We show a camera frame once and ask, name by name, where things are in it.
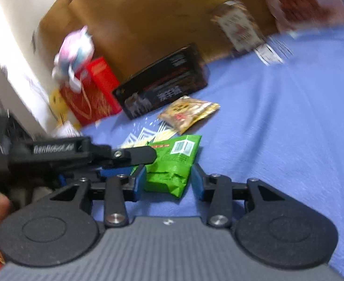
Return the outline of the yellow brown snack packet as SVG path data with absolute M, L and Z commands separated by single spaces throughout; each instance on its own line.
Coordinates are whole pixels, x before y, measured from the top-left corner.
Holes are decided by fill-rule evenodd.
M 157 118 L 170 125 L 178 134 L 183 134 L 196 122 L 209 117 L 220 107 L 220 104 L 214 102 L 182 96 L 163 110 Z

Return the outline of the white enamel mug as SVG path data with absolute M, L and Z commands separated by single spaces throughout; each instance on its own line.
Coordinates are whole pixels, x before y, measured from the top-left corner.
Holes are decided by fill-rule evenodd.
M 74 128 L 70 121 L 64 122 L 58 126 L 52 133 L 51 136 L 54 138 L 73 138 L 82 136 L 82 134 Z

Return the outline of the yellow duck plush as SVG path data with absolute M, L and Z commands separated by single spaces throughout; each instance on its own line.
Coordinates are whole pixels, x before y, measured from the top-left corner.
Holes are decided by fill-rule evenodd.
M 50 92 L 49 106 L 57 118 L 57 126 L 62 126 L 64 123 L 70 122 L 75 129 L 79 130 L 81 128 L 80 123 L 61 96 L 58 88 L 54 88 Z

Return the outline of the black snack box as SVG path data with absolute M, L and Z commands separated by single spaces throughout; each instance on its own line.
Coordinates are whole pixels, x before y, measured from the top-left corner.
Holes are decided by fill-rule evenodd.
M 129 119 L 136 119 L 208 85 L 209 71 L 191 43 L 153 62 L 112 91 Z

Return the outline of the pink twisted snack bag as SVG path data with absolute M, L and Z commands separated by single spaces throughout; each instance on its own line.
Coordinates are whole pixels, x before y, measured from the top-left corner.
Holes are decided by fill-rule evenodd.
M 341 0 L 265 0 L 279 31 L 344 26 Z

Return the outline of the blue printed tablecloth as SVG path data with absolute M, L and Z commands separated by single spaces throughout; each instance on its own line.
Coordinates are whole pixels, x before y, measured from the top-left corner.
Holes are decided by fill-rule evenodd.
M 264 180 L 333 221 L 339 242 L 328 265 L 269 268 L 226 230 L 196 218 L 205 206 L 145 195 L 129 206 L 133 226 L 105 237 L 93 280 L 344 280 L 344 27 L 293 32 L 272 43 L 284 57 L 267 66 L 252 54 L 210 66 L 199 98 L 218 113 L 197 132 L 207 172 Z

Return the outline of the pink blue plush toy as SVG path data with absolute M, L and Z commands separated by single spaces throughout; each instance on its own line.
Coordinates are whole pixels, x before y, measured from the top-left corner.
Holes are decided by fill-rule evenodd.
M 82 83 L 75 75 L 91 61 L 93 55 L 94 43 L 87 26 L 69 33 L 54 57 L 52 79 L 60 86 L 68 86 L 73 92 L 80 93 Z

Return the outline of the red gift bag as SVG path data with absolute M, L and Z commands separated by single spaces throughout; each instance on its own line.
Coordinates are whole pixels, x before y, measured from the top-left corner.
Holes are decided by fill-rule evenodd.
M 103 57 L 88 63 L 75 77 L 82 83 L 81 92 L 67 86 L 59 92 L 82 127 L 122 111 L 112 95 L 120 82 Z

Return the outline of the large wooden board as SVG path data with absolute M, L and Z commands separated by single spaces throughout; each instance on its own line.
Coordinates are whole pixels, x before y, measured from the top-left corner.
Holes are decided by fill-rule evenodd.
M 277 31 L 265 0 L 241 0 L 261 32 Z M 213 22 L 224 0 L 56 0 L 41 19 L 36 49 L 53 66 L 63 39 L 87 27 L 96 56 L 104 57 L 118 80 L 186 46 L 197 45 L 205 62 L 230 54 L 230 43 Z

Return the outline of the green snack packet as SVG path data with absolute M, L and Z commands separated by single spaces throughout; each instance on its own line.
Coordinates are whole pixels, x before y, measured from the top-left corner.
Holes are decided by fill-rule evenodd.
M 150 143 L 156 151 L 157 158 L 147 165 L 147 178 L 144 190 L 154 193 L 169 193 L 181 198 L 195 161 L 200 135 L 184 135 L 164 141 Z

